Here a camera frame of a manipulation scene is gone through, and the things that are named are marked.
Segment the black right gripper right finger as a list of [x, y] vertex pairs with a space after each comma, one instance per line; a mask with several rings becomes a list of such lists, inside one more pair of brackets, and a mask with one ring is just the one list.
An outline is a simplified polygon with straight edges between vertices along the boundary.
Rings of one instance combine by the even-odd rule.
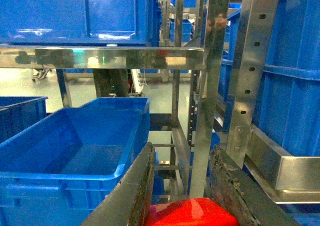
[[298, 226], [220, 147], [209, 155], [212, 200], [240, 226]]

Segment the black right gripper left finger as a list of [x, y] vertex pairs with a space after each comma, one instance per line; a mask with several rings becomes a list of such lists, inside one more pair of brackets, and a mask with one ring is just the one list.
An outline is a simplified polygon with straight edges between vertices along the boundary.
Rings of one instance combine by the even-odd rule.
[[117, 186], [82, 222], [83, 226], [143, 226], [153, 193], [155, 150], [148, 142]]

